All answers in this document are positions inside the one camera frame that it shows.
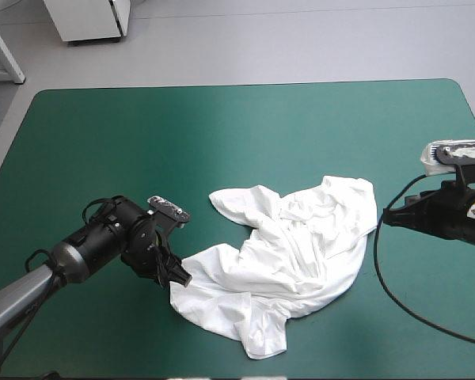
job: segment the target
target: gray robot arm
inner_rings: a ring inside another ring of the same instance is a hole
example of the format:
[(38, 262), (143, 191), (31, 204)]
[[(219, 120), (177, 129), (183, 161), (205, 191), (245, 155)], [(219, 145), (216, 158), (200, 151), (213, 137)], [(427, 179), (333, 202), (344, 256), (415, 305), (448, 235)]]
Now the gray robot arm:
[[(83, 211), (85, 225), (49, 252), (50, 260), (0, 290), (0, 360), (3, 339), (49, 297), (68, 283), (82, 283), (110, 260), (121, 260), (143, 278), (162, 287), (169, 281), (187, 286), (192, 278), (169, 247), (168, 236), (190, 215), (154, 196), (143, 210), (124, 196), (97, 199)], [(86, 220), (90, 206), (100, 205)]]

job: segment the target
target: gray floor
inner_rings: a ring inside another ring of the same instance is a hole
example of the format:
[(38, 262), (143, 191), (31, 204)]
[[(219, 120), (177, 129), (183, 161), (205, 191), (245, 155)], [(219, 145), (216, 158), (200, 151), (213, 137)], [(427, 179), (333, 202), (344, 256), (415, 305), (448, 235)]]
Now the gray floor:
[(475, 114), (475, 2), (141, 0), (118, 44), (67, 47), (42, 0), (0, 12), (0, 165), (42, 89), (452, 78)]

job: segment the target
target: black cable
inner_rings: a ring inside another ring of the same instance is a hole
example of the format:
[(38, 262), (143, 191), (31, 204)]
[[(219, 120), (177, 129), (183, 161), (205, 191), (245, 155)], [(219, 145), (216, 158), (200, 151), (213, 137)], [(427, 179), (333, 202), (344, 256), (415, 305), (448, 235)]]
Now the black cable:
[[(405, 186), (405, 188), (403, 188), (403, 190), (401, 190), (401, 192), (397, 196), (394, 197), (394, 199), (385, 208), (384, 212), (387, 212), (388, 210), (390, 210), (390, 208), (396, 203), (397, 200), (399, 200), (403, 196), (403, 194), (405, 194), (416, 182), (424, 179), (425, 177), (426, 177), (426, 175), (423, 174), (422, 176), (418, 176), (414, 180), (411, 180), (410, 183), (408, 183)], [(458, 338), (458, 339), (464, 340), (466, 342), (470, 342), (470, 343), (475, 344), (475, 338), (472, 338), (472, 337), (466, 336), (466, 335), (462, 335), (459, 332), (455, 332), (455, 331), (446, 329), (445, 327), (437, 325), (436, 323), (431, 322), (431, 321), (427, 320), (426, 318), (420, 316), (419, 314), (415, 313), (414, 311), (410, 310), (405, 304), (403, 304), (393, 294), (392, 291), (390, 291), (390, 289), (386, 285), (386, 281), (383, 279), (382, 272), (380, 272), (380, 265), (378, 263), (378, 236), (380, 235), (380, 227), (382, 226), (382, 224), (383, 224), (383, 214), (380, 217), (380, 219), (378, 220), (377, 230), (374, 233), (374, 247), (373, 247), (374, 269), (377, 272), (378, 280), (380, 281), (380, 284), (382, 285), (383, 290), (387, 293), (387, 295), (390, 297), (390, 299), (392, 299), (396, 303), (396, 305), (401, 307), (407, 314), (414, 317), (416, 320), (424, 323), (425, 325), (428, 325), (429, 327), (432, 327), (433, 329), (437, 329), (438, 331), (440, 331), (442, 333), (446, 333), (450, 336), (453, 336), (454, 338)]]
[[(47, 251), (44, 251), (43, 249), (38, 249), (36, 250), (25, 262), (25, 267), (27, 268), (27, 272), (29, 272), (29, 263), (32, 260), (33, 257), (35, 257), (39, 253), (46, 253)], [(59, 271), (57, 270), (57, 267), (53, 270), (53, 274), (49, 278), (49, 281), (47, 282), (47, 286), (44, 289), (43, 293), (37, 298), (37, 300), (32, 304), (33, 310), (31, 310), (26, 317), (25, 322), (21, 326), (20, 330), (17, 332), (16, 336), (14, 339), (10, 342), (9, 347), (5, 350), (5, 352), (2, 354), (2, 357), (0, 358), (0, 368), (2, 367), (2, 364), (6, 361), (7, 357), (9, 356), (10, 352), (13, 350), (14, 346), (16, 343), (19, 341), (19, 339), (23, 336), (25, 333), (26, 329), (29, 327), (30, 323), (32, 322), (33, 318), (36, 316), (37, 312), (39, 311), (40, 307), (44, 304), (44, 301), (48, 298), (49, 292), (55, 285), (55, 280), (56, 277), (59, 275)]]

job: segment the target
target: fabric fold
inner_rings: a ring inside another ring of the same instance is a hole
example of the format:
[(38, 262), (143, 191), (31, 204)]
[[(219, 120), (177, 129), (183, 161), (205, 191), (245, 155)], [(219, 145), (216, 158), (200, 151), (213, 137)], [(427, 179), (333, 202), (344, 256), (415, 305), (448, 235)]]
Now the fabric fold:
[(192, 281), (171, 283), (171, 304), (203, 329), (240, 340), (250, 358), (284, 352), (287, 319), (321, 309), (354, 282), (377, 224), (373, 185), (325, 176), (283, 198), (261, 185), (209, 197), (220, 214), (255, 230), (239, 250), (220, 244), (184, 259)]

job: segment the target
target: green table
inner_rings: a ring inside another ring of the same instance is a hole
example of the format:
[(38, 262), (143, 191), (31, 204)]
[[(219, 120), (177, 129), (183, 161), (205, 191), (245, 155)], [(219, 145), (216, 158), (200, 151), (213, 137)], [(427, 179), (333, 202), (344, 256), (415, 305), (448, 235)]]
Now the green table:
[[(43, 91), (0, 171), (0, 287), (23, 274), (34, 249), (79, 228), (95, 198), (124, 194), (145, 207), (159, 194), (178, 203), (192, 213), (172, 235), (186, 257), (249, 235), (211, 207), (216, 189), (263, 184), (285, 195), (324, 174), (363, 177), (381, 208), (422, 173), (426, 143), (463, 138), (475, 138), (475, 120), (450, 80)], [(475, 336), (475, 247), (386, 226), (381, 253), (402, 300)], [(187, 322), (168, 291), (115, 260), (44, 306), (3, 373), (475, 377), (475, 346), (386, 297), (371, 244), (350, 291), (290, 320), (287, 342), (282, 355), (248, 359), (241, 343)]]

